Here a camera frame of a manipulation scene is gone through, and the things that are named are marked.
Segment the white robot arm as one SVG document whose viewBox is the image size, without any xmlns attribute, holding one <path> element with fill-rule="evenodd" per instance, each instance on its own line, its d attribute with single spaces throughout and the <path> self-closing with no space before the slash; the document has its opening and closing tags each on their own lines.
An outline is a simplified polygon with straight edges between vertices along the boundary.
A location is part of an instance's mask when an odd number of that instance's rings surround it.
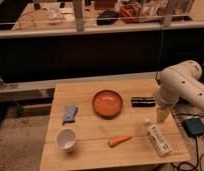
<svg viewBox="0 0 204 171">
<path fill-rule="evenodd" d="M 204 111 L 204 85 L 199 82 L 201 75 L 201 66 L 193 60 L 169 66 L 160 72 L 160 85 L 155 93 L 158 123 L 167 119 L 179 98 Z"/>
</svg>

